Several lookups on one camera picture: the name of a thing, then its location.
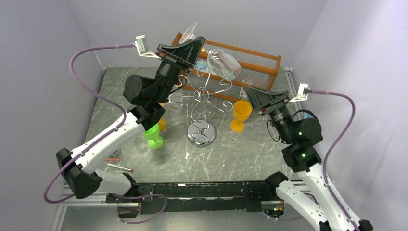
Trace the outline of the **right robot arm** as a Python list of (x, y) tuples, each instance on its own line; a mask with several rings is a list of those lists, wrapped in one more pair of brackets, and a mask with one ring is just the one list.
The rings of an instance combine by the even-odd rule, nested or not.
[(361, 219), (341, 197), (327, 173), (327, 159), (321, 158), (315, 145), (322, 141), (319, 119), (309, 113), (308, 118), (295, 120), (289, 113), (289, 103), (305, 101), (310, 94), (323, 94), (300, 84), (297, 95), (287, 91), (269, 92), (255, 87), (244, 87), (253, 109), (268, 115), (280, 140), (286, 165), (305, 183), (313, 195), (308, 198), (283, 173), (266, 178), (264, 192), (267, 198), (280, 200), (292, 206), (317, 231), (371, 231), (372, 224)]

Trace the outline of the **green plastic goblet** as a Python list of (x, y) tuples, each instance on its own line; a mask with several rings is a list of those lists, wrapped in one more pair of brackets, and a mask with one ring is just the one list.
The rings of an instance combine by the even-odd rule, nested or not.
[(160, 136), (160, 127), (156, 123), (153, 127), (143, 133), (151, 149), (158, 149), (163, 145), (163, 138)]

